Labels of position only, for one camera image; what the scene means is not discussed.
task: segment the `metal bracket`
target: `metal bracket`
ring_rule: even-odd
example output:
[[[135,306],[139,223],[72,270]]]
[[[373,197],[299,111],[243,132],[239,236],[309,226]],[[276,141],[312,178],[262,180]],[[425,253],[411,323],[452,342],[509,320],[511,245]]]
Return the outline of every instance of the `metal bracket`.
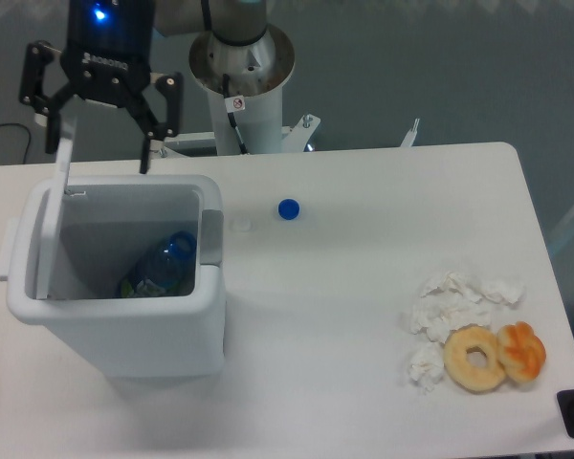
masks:
[[[282,151],[293,153],[299,151],[314,151],[310,144],[311,138],[321,124],[321,119],[313,115],[304,115],[294,127],[282,128]],[[173,139],[166,139],[162,158],[173,156],[173,150],[190,150],[196,148],[213,148],[215,138],[213,132],[196,132],[180,134]]]

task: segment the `warning sticker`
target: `warning sticker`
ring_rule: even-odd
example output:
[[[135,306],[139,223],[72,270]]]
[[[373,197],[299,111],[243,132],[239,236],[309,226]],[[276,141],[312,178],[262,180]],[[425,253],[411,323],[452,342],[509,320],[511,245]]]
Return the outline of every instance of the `warning sticker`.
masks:
[[[228,113],[241,112],[245,109],[245,98],[243,96],[234,96],[226,98],[226,110]]]

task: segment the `gray floor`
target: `gray floor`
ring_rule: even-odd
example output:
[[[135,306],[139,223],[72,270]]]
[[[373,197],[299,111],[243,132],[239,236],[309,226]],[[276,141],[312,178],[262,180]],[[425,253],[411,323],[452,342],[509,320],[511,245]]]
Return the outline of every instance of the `gray floor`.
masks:
[[[64,0],[0,0],[0,122],[33,130],[30,160],[50,162],[42,132],[16,101],[25,45],[64,46]],[[322,118],[318,149],[397,146],[416,117],[418,144],[502,141],[519,152],[542,230],[574,203],[574,0],[269,0],[297,51],[284,122]],[[193,37],[154,43],[159,72],[188,72]],[[55,66],[47,92],[63,82]],[[204,95],[186,89],[182,132],[210,130]],[[161,109],[157,98],[152,105]],[[76,161],[137,158],[124,113],[73,102]],[[26,137],[0,130],[0,164]],[[553,260],[574,330],[574,240]]]

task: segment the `blue light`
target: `blue light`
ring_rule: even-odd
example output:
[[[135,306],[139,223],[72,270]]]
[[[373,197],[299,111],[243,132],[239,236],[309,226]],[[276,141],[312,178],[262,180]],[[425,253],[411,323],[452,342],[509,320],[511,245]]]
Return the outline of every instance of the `blue light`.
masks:
[[[96,15],[96,19],[98,19],[98,22],[103,22],[104,19],[106,19],[107,17],[106,13],[102,11],[100,8],[95,8],[94,14]]]

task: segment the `white table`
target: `white table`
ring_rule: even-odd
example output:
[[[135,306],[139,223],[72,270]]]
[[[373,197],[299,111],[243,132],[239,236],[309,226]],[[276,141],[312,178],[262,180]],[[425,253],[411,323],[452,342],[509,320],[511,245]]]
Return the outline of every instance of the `white table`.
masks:
[[[136,162],[73,175],[136,173]],[[555,394],[574,388],[574,342],[519,159],[502,143],[160,160],[221,187],[227,362],[214,377],[108,381],[0,284],[0,457],[466,457],[574,449]],[[0,244],[50,165],[0,167]],[[299,200],[292,222],[276,216]],[[235,218],[253,222],[232,229]],[[432,273],[513,274],[527,285],[494,331],[530,322],[548,360],[527,389],[472,395],[408,382],[404,326]]]

